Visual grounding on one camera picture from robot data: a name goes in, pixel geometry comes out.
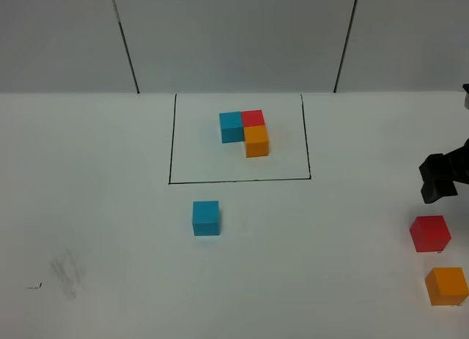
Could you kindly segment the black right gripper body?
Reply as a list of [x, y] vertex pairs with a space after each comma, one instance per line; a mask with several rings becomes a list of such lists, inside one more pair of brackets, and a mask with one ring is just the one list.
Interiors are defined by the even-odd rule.
[[424, 183], [450, 181], [468, 184], [468, 141], [447, 154], [431, 154], [420, 165]]

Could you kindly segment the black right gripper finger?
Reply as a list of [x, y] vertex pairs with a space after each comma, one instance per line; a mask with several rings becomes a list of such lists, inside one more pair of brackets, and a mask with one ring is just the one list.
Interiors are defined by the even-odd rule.
[[432, 204], [440, 198], [456, 196], [457, 189], [449, 180], [429, 180], [423, 183], [421, 194], [425, 204]]

